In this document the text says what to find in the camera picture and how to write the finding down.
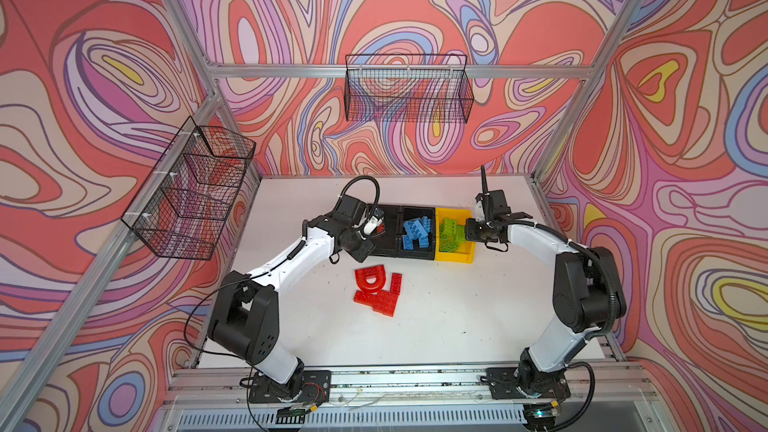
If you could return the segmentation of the green lego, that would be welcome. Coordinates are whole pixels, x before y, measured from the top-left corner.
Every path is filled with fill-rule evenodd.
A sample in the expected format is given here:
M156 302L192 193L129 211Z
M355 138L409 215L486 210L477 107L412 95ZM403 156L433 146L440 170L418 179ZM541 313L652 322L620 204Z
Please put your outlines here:
M456 219L445 218L439 229L439 251L455 253L466 243L465 226Z

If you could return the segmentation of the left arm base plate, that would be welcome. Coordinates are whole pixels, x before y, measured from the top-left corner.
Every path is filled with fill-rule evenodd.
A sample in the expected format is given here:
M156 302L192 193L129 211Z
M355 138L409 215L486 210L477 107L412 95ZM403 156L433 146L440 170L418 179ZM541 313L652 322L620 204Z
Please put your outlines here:
M265 374L257 372L241 384L247 390L249 404L306 404L321 405L330 395L332 372L310 369L294 375L286 384L280 384Z

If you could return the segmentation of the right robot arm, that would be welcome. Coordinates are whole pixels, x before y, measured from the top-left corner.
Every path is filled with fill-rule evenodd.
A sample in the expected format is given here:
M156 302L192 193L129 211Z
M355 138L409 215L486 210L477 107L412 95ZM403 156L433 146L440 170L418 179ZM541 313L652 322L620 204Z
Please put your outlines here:
M608 335L627 305L610 250L588 248L525 212L514 212L501 190L475 197L475 216L465 238L505 252L523 248L553 269L554 318L537 341L525 348L512 383L526 397L539 397L559 386L570 362L593 339Z

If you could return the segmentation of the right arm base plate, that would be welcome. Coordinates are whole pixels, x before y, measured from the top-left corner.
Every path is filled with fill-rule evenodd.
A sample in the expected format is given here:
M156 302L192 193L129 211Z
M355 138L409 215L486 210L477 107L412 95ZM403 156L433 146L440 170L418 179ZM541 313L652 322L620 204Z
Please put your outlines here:
M479 377L487 386L491 397L501 399L541 399L564 401L571 397L564 371L539 372L536 369L492 367Z

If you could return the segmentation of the red arch lego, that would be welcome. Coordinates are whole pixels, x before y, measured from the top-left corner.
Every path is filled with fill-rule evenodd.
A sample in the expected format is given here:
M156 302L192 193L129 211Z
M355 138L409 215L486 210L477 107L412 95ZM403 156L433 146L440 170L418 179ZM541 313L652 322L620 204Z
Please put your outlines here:
M386 285L387 277L383 265L375 265L355 270L355 280L358 289L368 294L376 294L382 291Z

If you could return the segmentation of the blue lego top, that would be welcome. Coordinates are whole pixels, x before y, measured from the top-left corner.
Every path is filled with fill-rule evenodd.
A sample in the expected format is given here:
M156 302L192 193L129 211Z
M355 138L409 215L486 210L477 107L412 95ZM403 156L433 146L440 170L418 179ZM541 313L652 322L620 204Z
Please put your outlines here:
M427 216L406 220L403 224L404 236L402 237L402 246L406 251L418 249L429 249L431 246L430 234L432 231L432 221Z

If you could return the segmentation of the red lego plate cluster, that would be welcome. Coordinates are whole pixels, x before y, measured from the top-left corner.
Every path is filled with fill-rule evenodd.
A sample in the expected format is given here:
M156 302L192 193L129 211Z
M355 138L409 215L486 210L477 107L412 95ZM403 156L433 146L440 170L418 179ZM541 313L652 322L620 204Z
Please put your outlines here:
M353 297L355 303L371 307L374 312L387 317L393 317L395 315L398 299L398 294L385 290L377 293L356 291Z

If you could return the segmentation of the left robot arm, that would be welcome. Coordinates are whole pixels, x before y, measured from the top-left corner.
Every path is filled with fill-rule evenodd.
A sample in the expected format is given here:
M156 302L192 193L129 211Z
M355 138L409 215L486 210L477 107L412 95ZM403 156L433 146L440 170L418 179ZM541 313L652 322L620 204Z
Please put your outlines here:
M364 262L383 219L378 196L366 203L341 194L330 212L304 221L300 237L276 257L248 273L225 276L207 338L255 369L270 396L296 398L303 388L304 363L280 341L280 296L321 263L336 262L342 252Z

